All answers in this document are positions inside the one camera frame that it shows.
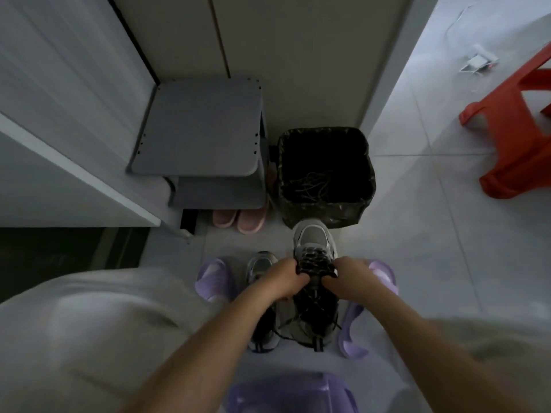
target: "trash can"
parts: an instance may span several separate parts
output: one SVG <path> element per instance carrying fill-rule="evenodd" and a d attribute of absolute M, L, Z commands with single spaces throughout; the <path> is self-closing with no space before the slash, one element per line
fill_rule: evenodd
<path fill-rule="evenodd" d="M 330 229 L 360 221 L 375 194 L 375 171 L 360 130 L 288 130 L 278 152 L 275 200 L 288 227 L 311 217 Z"/>

